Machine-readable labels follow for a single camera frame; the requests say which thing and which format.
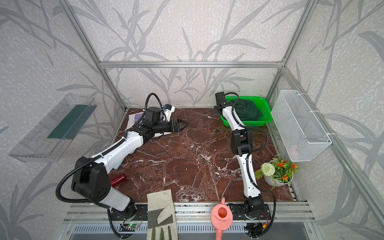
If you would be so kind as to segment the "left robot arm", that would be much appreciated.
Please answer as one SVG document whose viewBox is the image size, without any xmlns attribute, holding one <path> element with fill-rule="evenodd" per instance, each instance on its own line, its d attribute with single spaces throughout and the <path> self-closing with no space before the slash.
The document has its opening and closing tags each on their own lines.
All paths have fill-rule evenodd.
<svg viewBox="0 0 384 240">
<path fill-rule="evenodd" d="M 58 183 L 56 197 L 65 203 L 93 203 L 132 218 L 137 212 L 135 201 L 112 187 L 108 174 L 117 168 L 125 157 L 133 153 L 156 134 L 165 135 L 183 131 L 188 123 L 172 120 L 175 108 L 169 104 L 149 107 L 146 100 L 144 113 L 125 130 L 123 137 L 113 145 L 86 158 L 76 161 L 75 168 Z"/>
</svg>

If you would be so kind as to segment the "dark green t-shirt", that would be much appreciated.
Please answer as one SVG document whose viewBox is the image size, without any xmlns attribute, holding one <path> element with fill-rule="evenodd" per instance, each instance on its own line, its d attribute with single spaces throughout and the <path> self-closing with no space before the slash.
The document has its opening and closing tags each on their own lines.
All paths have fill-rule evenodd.
<svg viewBox="0 0 384 240">
<path fill-rule="evenodd" d="M 242 122 L 258 121 L 263 116 L 263 113 L 257 108 L 254 102 L 244 99 L 237 101 L 235 111 Z"/>
</svg>

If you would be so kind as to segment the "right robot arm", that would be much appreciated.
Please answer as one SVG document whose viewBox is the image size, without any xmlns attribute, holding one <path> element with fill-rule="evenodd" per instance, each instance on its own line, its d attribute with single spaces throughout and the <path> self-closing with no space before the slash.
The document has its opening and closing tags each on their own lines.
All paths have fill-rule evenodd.
<svg viewBox="0 0 384 240">
<path fill-rule="evenodd" d="M 264 203 L 262 192 L 270 193 L 258 187 L 252 162 L 252 154 L 264 149 L 268 142 L 262 147 L 253 149 L 252 127 L 246 127 L 236 113 L 236 105 L 239 101 L 237 93 L 219 92 L 215 94 L 215 111 L 224 117 L 232 130 L 231 151 L 237 158 L 244 186 L 244 214 L 253 220 L 268 213 L 268 205 Z"/>
</svg>

